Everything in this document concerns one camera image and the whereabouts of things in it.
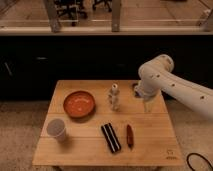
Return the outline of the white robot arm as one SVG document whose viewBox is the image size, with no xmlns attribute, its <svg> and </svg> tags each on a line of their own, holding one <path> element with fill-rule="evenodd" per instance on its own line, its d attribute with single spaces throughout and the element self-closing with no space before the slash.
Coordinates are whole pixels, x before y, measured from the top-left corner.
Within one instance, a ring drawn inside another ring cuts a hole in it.
<svg viewBox="0 0 213 171">
<path fill-rule="evenodd" d="M 135 91 L 149 101 L 161 90 L 197 113 L 213 119 L 213 89 L 182 79 L 172 74 L 173 69 L 174 61 L 166 54 L 145 62 L 138 69 L 140 81 Z"/>
</svg>

